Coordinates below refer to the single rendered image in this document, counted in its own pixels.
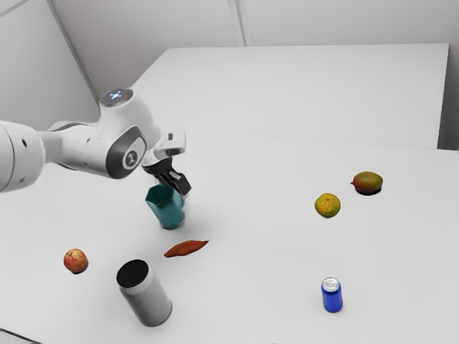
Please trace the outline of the orange-brown sweet potato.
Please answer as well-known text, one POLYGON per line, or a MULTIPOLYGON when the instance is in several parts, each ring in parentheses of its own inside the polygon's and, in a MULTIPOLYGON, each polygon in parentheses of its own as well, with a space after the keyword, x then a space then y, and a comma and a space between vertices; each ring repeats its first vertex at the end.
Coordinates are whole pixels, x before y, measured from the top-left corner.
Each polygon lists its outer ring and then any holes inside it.
POLYGON ((179 244, 174 245, 168 251, 164 253, 165 258, 172 257, 183 257, 191 253, 199 251, 201 248, 209 243, 208 240, 187 240, 179 244))

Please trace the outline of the red apple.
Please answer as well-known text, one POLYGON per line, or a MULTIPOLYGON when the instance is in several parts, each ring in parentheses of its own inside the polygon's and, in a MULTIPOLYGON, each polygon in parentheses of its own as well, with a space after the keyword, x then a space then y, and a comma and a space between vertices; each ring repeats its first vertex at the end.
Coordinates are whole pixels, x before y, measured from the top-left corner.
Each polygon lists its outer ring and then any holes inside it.
POLYGON ((87 269, 89 261, 84 251, 74 248, 65 253, 63 264, 71 273, 79 274, 87 269))

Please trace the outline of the yellow-green orange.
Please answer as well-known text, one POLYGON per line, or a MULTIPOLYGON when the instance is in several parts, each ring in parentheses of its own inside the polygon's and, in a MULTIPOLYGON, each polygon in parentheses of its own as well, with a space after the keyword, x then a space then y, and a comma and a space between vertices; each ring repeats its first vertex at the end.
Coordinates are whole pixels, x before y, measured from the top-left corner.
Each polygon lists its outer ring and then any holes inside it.
POLYGON ((332 193, 323 193, 316 199, 314 207, 319 215, 330 219, 340 212, 341 201, 332 193))

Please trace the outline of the teal faceted mug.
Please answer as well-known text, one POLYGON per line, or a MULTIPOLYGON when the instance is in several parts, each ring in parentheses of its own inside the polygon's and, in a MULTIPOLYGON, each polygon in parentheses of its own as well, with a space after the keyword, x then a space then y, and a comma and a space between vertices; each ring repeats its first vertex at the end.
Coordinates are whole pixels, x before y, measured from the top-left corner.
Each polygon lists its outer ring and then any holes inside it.
POLYGON ((150 187, 145 202, 164 229, 175 229, 184 222, 184 199, 173 187, 150 187))

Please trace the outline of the blue soda can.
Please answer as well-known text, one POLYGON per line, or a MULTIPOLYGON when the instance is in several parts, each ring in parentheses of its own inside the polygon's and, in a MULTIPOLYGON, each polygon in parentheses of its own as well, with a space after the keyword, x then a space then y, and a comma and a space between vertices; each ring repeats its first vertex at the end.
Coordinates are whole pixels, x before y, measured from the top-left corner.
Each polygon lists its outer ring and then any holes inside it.
POLYGON ((344 302, 341 283, 335 277, 327 277, 321 283, 323 306, 328 312, 341 311, 344 302))

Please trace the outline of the red-green mango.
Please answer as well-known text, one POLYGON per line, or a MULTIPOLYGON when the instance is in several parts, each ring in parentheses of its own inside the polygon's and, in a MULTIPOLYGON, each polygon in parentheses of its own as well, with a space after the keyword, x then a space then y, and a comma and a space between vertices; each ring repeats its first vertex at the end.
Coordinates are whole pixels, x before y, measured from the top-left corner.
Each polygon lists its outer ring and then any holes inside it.
POLYGON ((383 178, 371 171, 362 171, 356 174, 351 182, 351 185, 363 194, 372 194, 378 191, 382 187, 382 184, 383 178))

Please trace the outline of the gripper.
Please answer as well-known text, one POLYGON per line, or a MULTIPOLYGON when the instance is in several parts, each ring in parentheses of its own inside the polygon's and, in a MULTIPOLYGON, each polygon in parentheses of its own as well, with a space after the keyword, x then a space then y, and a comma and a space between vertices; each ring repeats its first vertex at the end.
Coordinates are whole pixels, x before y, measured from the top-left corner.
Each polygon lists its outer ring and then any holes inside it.
POLYGON ((172 167, 173 158, 168 157, 142 169, 152 175, 161 184, 169 184, 181 196, 186 196, 191 191, 191 184, 183 173, 177 173, 172 167))

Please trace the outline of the silver can with black top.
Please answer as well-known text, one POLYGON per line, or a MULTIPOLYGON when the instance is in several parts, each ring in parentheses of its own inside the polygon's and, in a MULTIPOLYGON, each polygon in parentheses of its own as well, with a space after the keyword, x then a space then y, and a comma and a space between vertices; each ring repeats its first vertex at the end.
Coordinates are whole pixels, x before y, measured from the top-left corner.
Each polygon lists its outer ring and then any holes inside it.
POLYGON ((157 274, 141 259, 126 262, 117 272, 116 282, 121 294, 138 320, 147 327, 166 322, 172 303, 157 274))

